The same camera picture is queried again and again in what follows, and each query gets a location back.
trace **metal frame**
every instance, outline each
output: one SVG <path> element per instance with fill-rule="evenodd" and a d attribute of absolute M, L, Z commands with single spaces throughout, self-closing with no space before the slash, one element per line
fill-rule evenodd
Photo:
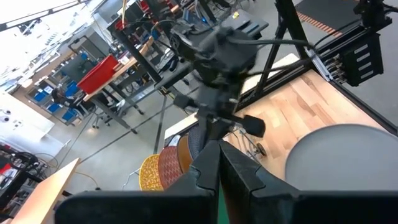
<path fill-rule="evenodd" d="M 284 19 L 281 18 L 279 21 L 279 26 L 275 34 L 276 38 L 283 37 L 285 30 L 288 29 L 293 39 L 306 40 L 307 38 L 305 36 L 303 27 L 299 21 L 299 17 L 297 15 L 297 12 L 294 8 L 292 1 L 276 0 L 275 5 L 277 7 L 280 16 L 284 18 Z M 370 37 L 378 30 L 384 28 L 385 26 L 388 26 L 390 23 L 391 20 L 387 19 L 387 23 L 384 24 L 384 26 L 378 26 L 375 29 L 365 29 L 363 26 L 356 26 L 348 30 L 338 38 L 325 44 L 323 47 L 319 49 L 318 53 L 321 54 L 321 58 L 323 60 L 332 58 L 341 49 L 346 47 L 347 42 L 359 38 Z M 272 64 L 274 63 L 275 57 L 277 55 L 278 49 L 279 49 L 278 45 L 272 46 L 264 70 L 271 68 Z M 297 48 L 297 51 L 301 59 L 308 57 L 307 54 L 303 52 L 302 49 Z M 270 92 L 278 89 L 279 87 L 285 84 L 288 84 L 290 81 L 301 76 L 310 69 L 314 69 L 317 71 L 314 64 L 311 64 L 307 65 L 306 67 L 301 67 L 295 70 L 281 71 L 270 79 L 268 79 L 269 73 L 264 73 L 260 79 L 260 82 L 257 84 L 257 88 L 249 90 L 241 97 L 242 100 L 238 105 L 238 110 L 241 110 L 249 106 L 251 103 L 254 103 L 255 101 L 269 94 Z M 384 129 L 386 129 L 391 134 L 398 136 L 397 126 L 394 125 L 392 122 L 390 122 L 387 118 L 378 113 L 375 109 L 371 108 L 368 104 L 359 99 L 354 93 L 350 92 L 343 85 L 334 82 L 333 80 L 330 80 L 329 83 L 332 86 L 334 86 L 340 93 L 345 95 L 345 97 L 347 97 L 350 101 L 352 101 L 361 110 L 363 110 L 366 114 L 368 114 L 372 119 L 374 119 L 377 123 L 379 123 Z"/>

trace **wooden board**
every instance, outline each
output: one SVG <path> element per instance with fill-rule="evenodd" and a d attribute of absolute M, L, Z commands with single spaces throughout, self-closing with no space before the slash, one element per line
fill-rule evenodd
<path fill-rule="evenodd" d="M 267 157 L 257 155 L 260 163 L 272 174 L 284 179 L 285 161 L 295 143 L 306 134 L 333 124 L 356 123 L 382 129 L 365 112 L 345 98 L 314 71 L 309 71 L 289 84 L 263 97 L 238 112 L 249 114 L 266 123 L 264 137 L 254 138 L 261 143 Z M 249 147 L 238 131 L 225 140 L 246 153 Z"/>
<path fill-rule="evenodd" d="M 75 159 L 64 168 L 40 182 L 18 211 L 11 224 L 46 223 L 79 161 L 79 158 Z"/>
<path fill-rule="evenodd" d="M 140 49 L 140 53 L 143 55 L 145 54 L 148 50 L 149 47 L 154 43 L 154 39 L 152 37 L 149 37 L 148 41 L 142 46 L 142 48 Z M 94 95 L 96 95 L 97 93 L 99 93 L 103 88 L 105 88 L 107 85 L 109 85 L 111 82 L 115 81 L 115 79 L 117 79 L 119 76 L 121 76 L 125 71 L 127 71 L 127 69 L 129 69 L 130 67 L 132 67 L 133 65 L 135 65 L 137 63 L 137 60 L 134 57 L 130 58 L 130 61 L 125 64 L 123 67 L 121 67 L 117 72 L 115 72 L 113 74 L 113 76 L 103 85 L 101 85 L 97 90 L 95 90 L 94 92 L 87 94 L 83 100 L 84 101 L 88 101 L 91 97 L 93 97 Z"/>

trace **chair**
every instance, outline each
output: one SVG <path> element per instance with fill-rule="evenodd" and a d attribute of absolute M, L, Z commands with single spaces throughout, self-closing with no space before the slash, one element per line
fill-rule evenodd
<path fill-rule="evenodd" d="M 98 126 L 98 123 L 99 123 L 100 120 L 104 120 L 104 119 L 106 119 L 106 121 L 104 122 L 105 125 L 107 125 L 107 126 L 109 127 L 109 126 L 110 126 L 109 121 L 110 121 L 111 119 L 109 119 L 108 115 L 106 115 L 105 112 L 101 111 L 101 112 L 98 113 L 98 112 L 97 112 L 98 107 L 95 106 L 94 104 L 93 104 L 93 106 L 91 106 L 91 107 L 89 107 L 89 108 L 85 108 L 85 107 L 81 104 L 81 102 L 83 102 L 84 96 L 85 96 L 85 94 L 82 94 L 81 96 L 79 96 L 79 97 L 75 100 L 75 102 L 76 102 L 76 105 L 79 106 L 85 113 L 82 114 L 81 111 L 79 111 L 78 109 L 73 109 L 73 110 L 79 115 L 79 117 L 81 117 L 81 119 L 84 119 L 84 118 L 88 117 L 89 114 L 93 114 L 93 116 L 95 116 L 95 118 L 94 118 L 94 121 L 92 122 L 91 126 L 92 126 L 94 129 L 99 129 L 100 127 Z M 109 108 L 112 110 L 113 108 L 117 108 L 117 105 L 113 105 L 113 106 L 111 106 L 111 107 L 109 107 Z"/>

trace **gray floor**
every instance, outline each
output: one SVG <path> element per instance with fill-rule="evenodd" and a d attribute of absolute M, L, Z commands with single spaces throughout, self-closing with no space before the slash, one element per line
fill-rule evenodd
<path fill-rule="evenodd" d="M 386 1 L 386 3 L 392 4 L 393 0 Z M 251 3 L 250 6 L 244 3 L 244 9 L 251 14 L 262 17 L 270 24 L 262 32 L 263 38 L 274 37 L 277 27 L 277 11 L 273 1 L 257 1 L 256 5 Z M 398 21 L 397 15 L 391 15 L 391 17 Z M 316 42 L 326 35 L 323 31 L 305 22 L 303 23 L 303 28 L 311 42 Z M 352 88 L 353 92 L 395 124 L 398 124 L 398 114 L 396 112 L 398 102 L 394 91 L 396 83 L 398 83 L 398 76 L 396 75 L 398 63 L 396 63 L 395 59 L 395 56 L 398 54 L 396 44 L 396 40 L 398 39 L 397 30 L 398 22 L 381 31 L 385 74 L 373 78 L 360 87 Z M 285 38 L 290 38 L 288 33 L 286 33 Z M 264 47 L 259 51 L 257 64 L 253 70 L 262 70 L 269 49 L 270 47 Z M 295 48 L 281 47 L 277 60 L 289 53 L 296 53 Z M 187 93 L 196 86 L 197 83 L 193 80 L 190 87 L 185 86 L 181 82 L 176 84 L 176 87 L 182 93 Z M 161 117 L 161 114 L 157 113 L 162 107 L 163 100 L 163 96 L 155 93 L 139 103 L 139 106 L 145 111 L 144 116 L 139 115 L 134 109 L 128 112 L 125 120 L 132 127 L 137 127 L 138 135 L 127 132 L 114 121 L 111 122 L 111 127 L 102 125 L 100 129 L 92 129 L 91 121 L 85 121 L 85 123 L 75 128 L 57 123 L 50 134 L 63 142 L 71 140 L 68 147 L 63 149 L 57 156 L 60 167 L 80 157 L 83 162 L 78 166 L 78 172 L 92 176 L 102 189 L 121 190 L 122 185 L 127 180 L 128 174 L 140 168 L 141 163 L 147 156 L 153 154 L 156 150 L 161 150 L 155 149 L 155 137 Z M 171 100 L 167 99 L 166 104 L 171 104 Z M 165 110 L 160 139 L 163 139 L 163 133 L 168 127 L 186 116 L 182 110 L 174 106 L 170 106 Z M 95 187 L 96 185 L 89 178 L 75 174 L 67 186 L 67 190 L 71 193 L 78 193 L 84 190 L 92 190 Z M 139 181 L 137 176 L 134 175 L 130 178 L 125 190 L 138 189 Z"/>

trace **wooden floor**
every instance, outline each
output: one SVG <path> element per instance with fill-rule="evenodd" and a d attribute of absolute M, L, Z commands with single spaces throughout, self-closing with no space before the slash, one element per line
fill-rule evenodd
<path fill-rule="evenodd" d="M 358 123 L 381 128 L 314 71 L 307 72 L 238 112 L 240 116 L 244 114 L 265 121 L 267 129 L 264 137 L 250 138 L 261 143 L 267 151 L 267 157 L 256 156 L 260 163 L 281 179 L 284 179 L 288 153 L 306 134 L 341 123 Z M 247 148 L 244 147 L 241 136 L 237 131 L 235 134 L 239 139 L 229 135 L 226 140 L 246 152 Z"/>

